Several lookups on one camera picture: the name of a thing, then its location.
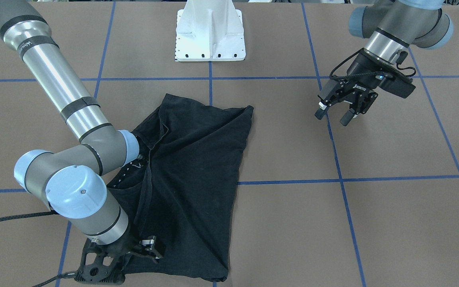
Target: white mounting bracket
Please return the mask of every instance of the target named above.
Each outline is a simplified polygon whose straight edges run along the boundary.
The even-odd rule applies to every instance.
[[[242,12],[231,0],[187,0],[177,13],[176,61],[241,61]]]

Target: robotic arm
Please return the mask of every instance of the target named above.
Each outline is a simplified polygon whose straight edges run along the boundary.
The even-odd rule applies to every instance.
[[[350,34],[370,38],[355,54],[344,60],[331,73],[322,88],[319,109],[315,116],[321,120],[334,104],[348,102],[350,109],[340,123],[348,123],[365,114],[377,99],[373,90],[381,87],[387,92],[407,98],[415,89],[412,78],[398,69],[408,56],[408,47],[415,44],[425,49],[437,49],[451,38],[453,24],[442,12],[444,0],[379,0],[370,7],[353,11],[348,22]],[[337,77],[334,72],[343,63],[357,57],[346,71]]]
[[[80,142],[56,154],[27,152],[15,165],[15,179],[91,240],[84,246],[75,280],[122,283],[124,256],[155,260],[163,254],[154,236],[143,240],[135,235],[100,177],[135,160],[138,140],[109,123],[51,38],[47,22],[26,0],[0,0],[0,39],[17,51]],[[85,265],[90,252],[97,253],[97,259]],[[102,264],[105,257],[114,258],[110,266]]]

